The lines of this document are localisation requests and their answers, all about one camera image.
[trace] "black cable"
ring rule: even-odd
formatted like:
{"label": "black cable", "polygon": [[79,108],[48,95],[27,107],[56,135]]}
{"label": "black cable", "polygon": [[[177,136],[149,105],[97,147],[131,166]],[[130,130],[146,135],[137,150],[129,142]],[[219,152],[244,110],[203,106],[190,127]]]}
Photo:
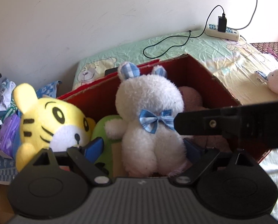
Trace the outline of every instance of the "black cable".
{"label": "black cable", "polygon": [[254,14],[255,14],[256,9],[257,9],[257,5],[258,5],[258,0],[256,0],[256,6],[255,6],[255,10],[253,12],[253,15],[251,17],[251,20],[250,20],[250,22],[246,26],[244,26],[243,28],[240,28],[240,29],[234,29],[234,28],[230,28],[230,29],[233,29],[233,30],[242,30],[242,29],[245,29],[246,27],[248,27],[250,25],[250,23],[252,22],[252,20],[253,20]]}
{"label": "black cable", "polygon": [[[189,36],[185,36],[185,35],[171,35],[171,36],[168,36],[167,38],[162,39],[160,42],[157,42],[156,44],[149,45],[149,46],[145,47],[144,50],[143,50],[143,55],[144,55],[145,57],[147,57],[148,59],[156,59],[156,58],[159,58],[159,57],[163,56],[164,54],[166,54],[167,51],[170,50],[170,49],[173,48],[173,47],[181,47],[181,46],[184,46],[184,45],[189,41],[189,38],[198,38],[198,37],[200,37],[202,34],[204,34],[204,31],[205,31],[205,29],[206,29],[206,25],[207,25],[207,22],[208,22],[208,20],[209,20],[209,17],[211,16],[212,12],[213,12],[217,7],[221,7],[221,8],[223,9],[223,14],[225,13],[225,12],[224,12],[224,8],[223,8],[221,5],[215,6],[215,7],[213,8],[213,10],[211,11],[211,13],[209,14],[209,16],[207,17],[204,30],[203,30],[203,32],[202,32],[200,35],[198,35],[198,36],[196,36],[196,37],[191,37],[191,31],[189,31],[189,32],[190,32]],[[187,41],[186,41],[184,44],[182,44],[182,45],[173,45],[173,46],[170,46],[164,53],[162,53],[162,54],[159,55],[159,56],[156,56],[156,57],[149,57],[149,56],[147,56],[147,55],[145,54],[145,50],[146,50],[146,49],[148,49],[148,48],[150,48],[150,47],[153,47],[153,46],[156,46],[156,45],[160,44],[161,42],[163,42],[164,40],[166,40],[166,39],[168,39],[168,38],[172,38],[172,37],[185,37],[185,38],[188,38],[188,39],[187,39]]]}

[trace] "pile of clothes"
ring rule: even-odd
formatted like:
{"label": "pile of clothes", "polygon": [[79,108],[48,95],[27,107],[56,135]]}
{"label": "pile of clothes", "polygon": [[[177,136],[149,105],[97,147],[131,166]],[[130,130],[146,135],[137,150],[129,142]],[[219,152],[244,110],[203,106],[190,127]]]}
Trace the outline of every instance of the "pile of clothes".
{"label": "pile of clothes", "polygon": [[[37,97],[56,98],[56,91],[60,81],[50,83],[36,91]],[[15,159],[20,146],[20,117],[12,92],[16,84],[0,74],[0,156]]]}

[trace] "brown patterned fabric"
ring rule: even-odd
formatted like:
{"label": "brown patterned fabric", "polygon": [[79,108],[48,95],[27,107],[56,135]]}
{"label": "brown patterned fabric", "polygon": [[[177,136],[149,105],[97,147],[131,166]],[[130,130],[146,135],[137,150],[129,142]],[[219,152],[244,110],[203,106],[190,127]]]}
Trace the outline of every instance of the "brown patterned fabric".
{"label": "brown patterned fabric", "polygon": [[261,53],[272,54],[278,61],[278,42],[252,43],[251,45],[253,45]]}

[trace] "black nose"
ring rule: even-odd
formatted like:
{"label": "black nose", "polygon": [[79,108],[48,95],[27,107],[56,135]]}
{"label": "black nose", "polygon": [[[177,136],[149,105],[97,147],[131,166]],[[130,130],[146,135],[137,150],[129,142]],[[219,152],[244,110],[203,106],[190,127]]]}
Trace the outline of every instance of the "black nose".
{"label": "black nose", "polygon": [[80,136],[79,136],[79,134],[75,134],[75,139],[76,139],[77,143],[79,144],[79,141],[80,141]]}

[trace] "white plush toy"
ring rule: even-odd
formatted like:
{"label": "white plush toy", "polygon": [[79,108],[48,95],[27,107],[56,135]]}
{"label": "white plush toy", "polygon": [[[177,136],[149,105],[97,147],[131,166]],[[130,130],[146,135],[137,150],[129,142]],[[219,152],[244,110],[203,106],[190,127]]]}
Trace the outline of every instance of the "white plush toy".
{"label": "white plush toy", "polygon": [[174,117],[184,109],[180,91],[166,79],[162,66],[140,76],[137,66],[124,62],[118,75],[122,82],[115,104],[122,119],[106,122],[105,131],[110,139],[122,138],[122,160],[129,176],[181,173],[187,165],[186,148],[174,130]]}
{"label": "white plush toy", "polygon": [[262,71],[255,71],[255,75],[263,82],[266,82],[270,90],[278,93],[278,69],[271,71],[268,75],[265,75]]}

